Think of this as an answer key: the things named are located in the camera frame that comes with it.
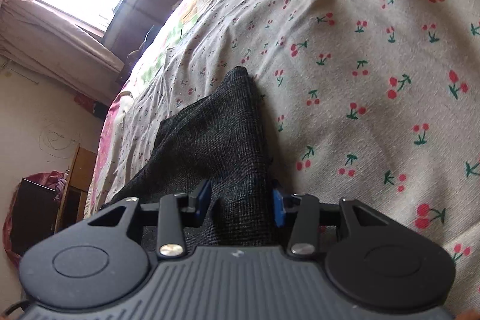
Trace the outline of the dark grey knit pants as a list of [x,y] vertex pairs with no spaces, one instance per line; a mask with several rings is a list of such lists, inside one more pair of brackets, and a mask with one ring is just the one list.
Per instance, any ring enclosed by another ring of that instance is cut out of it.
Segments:
[[184,231],[189,253],[198,246],[281,245],[259,95],[247,70],[233,68],[211,95],[162,121],[151,157],[112,201],[136,196],[153,203],[209,179],[206,218]]

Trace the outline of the wooden tv cabinet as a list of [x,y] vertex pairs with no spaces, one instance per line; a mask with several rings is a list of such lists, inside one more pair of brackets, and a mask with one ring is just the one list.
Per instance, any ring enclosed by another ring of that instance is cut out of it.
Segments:
[[80,145],[77,146],[71,165],[67,170],[67,180],[55,221],[55,233],[80,222],[84,218],[96,157],[96,153]]

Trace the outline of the black television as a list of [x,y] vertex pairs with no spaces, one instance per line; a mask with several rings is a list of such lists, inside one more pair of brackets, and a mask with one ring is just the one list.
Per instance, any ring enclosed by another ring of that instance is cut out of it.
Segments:
[[10,242],[23,256],[35,244],[54,234],[59,204],[55,190],[22,179],[12,211]]

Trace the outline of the cherry print bed sheet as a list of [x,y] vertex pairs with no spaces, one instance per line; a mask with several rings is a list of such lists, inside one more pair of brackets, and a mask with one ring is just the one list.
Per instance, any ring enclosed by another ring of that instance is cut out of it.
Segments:
[[351,194],[479,260],[479,0],[184,0],[109,110],[86,213],[237,66],[287,188]]

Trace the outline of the right beige curtain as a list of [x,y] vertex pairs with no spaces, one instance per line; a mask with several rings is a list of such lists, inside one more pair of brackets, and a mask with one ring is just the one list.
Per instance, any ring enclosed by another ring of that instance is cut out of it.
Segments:
[[123,62],[78,26],[32,0],[2,0],[1,56],[110,105]]

